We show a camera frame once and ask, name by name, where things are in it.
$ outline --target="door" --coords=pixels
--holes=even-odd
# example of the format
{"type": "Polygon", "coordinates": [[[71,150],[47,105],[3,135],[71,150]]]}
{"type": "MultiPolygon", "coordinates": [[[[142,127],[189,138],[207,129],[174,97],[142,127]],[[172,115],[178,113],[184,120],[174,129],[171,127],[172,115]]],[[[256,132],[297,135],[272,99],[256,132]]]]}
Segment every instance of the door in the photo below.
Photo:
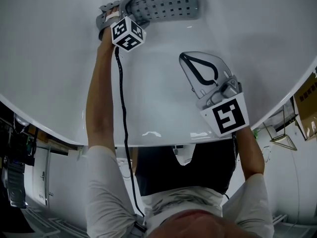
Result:
{"type": "Polygon", "coordinates": [[[45,206],[48,205],[46,195],[48,153],[47,149],[36,149],[33,169],[33,196],[45,206]]]}

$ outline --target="cardboard box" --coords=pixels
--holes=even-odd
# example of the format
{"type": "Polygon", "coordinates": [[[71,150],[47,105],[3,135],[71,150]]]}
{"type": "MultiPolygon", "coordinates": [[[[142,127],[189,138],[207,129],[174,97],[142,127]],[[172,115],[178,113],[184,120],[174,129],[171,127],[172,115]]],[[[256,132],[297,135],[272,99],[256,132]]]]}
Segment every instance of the cardboard box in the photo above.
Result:
{"type": "Polygon", "coordinates": [[[305,140],[317,135],[317,77],[314,73],[295,93],[296,121],[305,140]]]}

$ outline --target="wire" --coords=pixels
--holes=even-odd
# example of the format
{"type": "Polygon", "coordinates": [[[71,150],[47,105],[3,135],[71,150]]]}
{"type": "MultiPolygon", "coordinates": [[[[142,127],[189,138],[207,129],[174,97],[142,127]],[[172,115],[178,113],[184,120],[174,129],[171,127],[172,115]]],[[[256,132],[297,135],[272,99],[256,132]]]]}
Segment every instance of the wire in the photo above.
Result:
{"type": "Polygon", "coordinates": [[[9,139],[8,139],[8,146],[11,147],[11,134],[12,134],[12,127],[9,127],[9,139]]]}
{"type": "Polygon", "coordinates": [[[31,156],[34,156],[34,154],[36,152],[36,148],[37,148],[36,140],[38,138],[38,134],[39,134],[39,128],[36,127],[35,133],[34,133],[34,139],[32,142],[31,156]]]}
{"type": "Polygon", "coordinates": [[[291,151],[293,162],[294,162],[294,167],[295,167],[295,172],[296,172],[296,178],[297,178],[297,191],[298,191],[298,211],[297,211],[297,220],[296,222],[283,234],[282,237],[285,237],[287,233],[298,223],[299,220],[299,211],[300,211],[300,200],[299,200],[299,182],[298,182],[298,174],[297,174],[297,168],[296,168],[296,163],[293,155],[293,151],[291,151]]]}
{"type": "Polygon", "coordinates": [[[140,210],[138,203],[137,203],[137,197],[135,195],[135,186],[134,186],[134,179],[133,179],[133,171],[132,171],[132,165],[131,165],[131,159],[130,159],[130,154],[129,154],[129,147],[128,147],[128,129],[127,129],[127,121],[126,121],[126,117],[127,117],[127,111],[125,108],[125,104],[124,104],[124,99],[123,99],[123,87],[122,87],[122,82],[123,82],[123,72],[122,72],[122,65],[121,65],[121,61],[119,58],[119,48],[116,47],[114,50],[114,55],[115,55],[115,59],[117,60],[118,63],[118,67],[119,67],[119,76],[120,76],[120,98],[121,98],[121,105],[122,105],[122,113],[123,113],[123,127],[124,127],[124,147],[125,147],[125,153],[127,155],[127,159],[128,159],[128,165],[129,165],[129,170],[130,170],[130,175],[131,175],[131,183],[132,183],[132,191],[133,191],[133,197],[134,197],[134,203],[135,203],[135,207],[138,209],[138,211],[142,214],[142,216],[144,217],[143,212],[140,210]]]}
{"type": "Polygon", "coordinates": [[[237,158],[238,158],[237,134],[236,132],[233,132],[231,135],[232,135],[232,141],[233,141],[234,171],[235,171],[237,168],[237,158]]]}

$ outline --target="gray perforated gripper pad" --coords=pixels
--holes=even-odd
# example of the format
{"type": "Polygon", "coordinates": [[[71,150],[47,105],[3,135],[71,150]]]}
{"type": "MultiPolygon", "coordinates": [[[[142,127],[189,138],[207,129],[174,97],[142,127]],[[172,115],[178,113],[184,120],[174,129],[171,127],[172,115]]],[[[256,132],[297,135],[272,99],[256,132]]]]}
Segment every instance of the gray perforated gripper pad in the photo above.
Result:
{"type": "Polygon", "coordinates": [[[103,13],[96,20],[100,40],[106,27],[127,15],[132,15],[132,19],[145,28],[150,22],[196,19],[199,11],[197,0],[120,0],[103,5],[100,9],[103,13]],[[105,22],[106,12],[116,6],[120,6],[120,19],[111,18],[105,22]]]}

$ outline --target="white surface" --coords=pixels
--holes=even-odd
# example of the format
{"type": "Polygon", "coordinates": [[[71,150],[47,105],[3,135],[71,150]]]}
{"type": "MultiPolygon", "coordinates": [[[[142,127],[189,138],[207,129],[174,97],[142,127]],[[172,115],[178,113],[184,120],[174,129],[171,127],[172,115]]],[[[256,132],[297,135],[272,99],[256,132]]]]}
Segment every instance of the white surface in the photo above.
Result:
{"type": "Polygon", "coordinates": [[[48,150],[37,148],[33,168],[33,198],[46,206],[45,179],[46,179],[46,159],[48,150]]]}
{"type": "MultiPolygon", "coordinates": [[[[0,0],[0,101],[53,136],[86,145],[85,105],[99,45],[95,20],[98,7],[111,1],[0,0]]],[[[130,145],[217,139],[195,106],[181,52],[226,62],[242,82],[250,125],[280,107],[317,65],[317,0],[200,4],[199,20],[151,24],[146,43],[122,53],[130,145]]],[[[112,64],[114,140],[122,145],[114,58],[112,64]]]]}

